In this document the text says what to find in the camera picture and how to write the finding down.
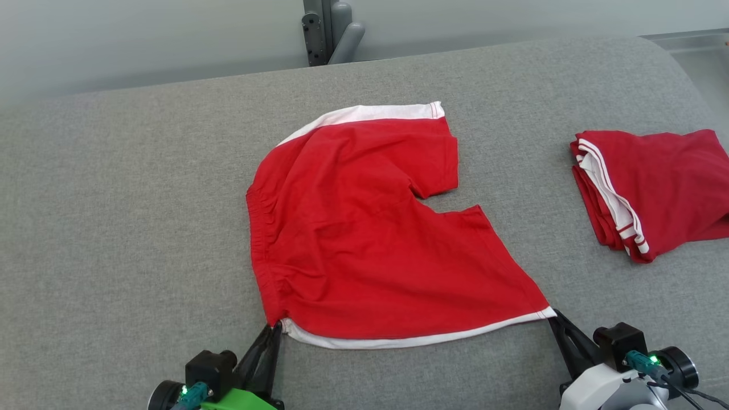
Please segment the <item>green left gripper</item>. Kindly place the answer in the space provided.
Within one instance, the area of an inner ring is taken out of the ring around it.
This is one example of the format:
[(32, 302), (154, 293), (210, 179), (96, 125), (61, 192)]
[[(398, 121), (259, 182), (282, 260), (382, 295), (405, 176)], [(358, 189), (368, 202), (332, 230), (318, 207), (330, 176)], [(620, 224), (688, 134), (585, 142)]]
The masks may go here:
[(281, 400), (273, 399), (282, 337), (282, 322), (276, 322), (273, 327), (265, 325), (235, 367), (235, 388), (238, 389), (230, 390), (217, 402), (204, 401), (200, 409), (285, 409)]

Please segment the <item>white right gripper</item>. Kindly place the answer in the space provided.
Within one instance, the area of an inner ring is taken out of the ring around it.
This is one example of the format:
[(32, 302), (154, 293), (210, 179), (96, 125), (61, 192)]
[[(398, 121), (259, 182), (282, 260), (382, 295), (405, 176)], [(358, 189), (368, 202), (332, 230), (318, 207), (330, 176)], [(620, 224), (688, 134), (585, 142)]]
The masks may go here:
[(619, 373), (604, 363), (599, 346), (559, 310), (549, 324), (574, 381), (562, 394), (560, 409), (667, 409), (669, 390), (636, 370)]

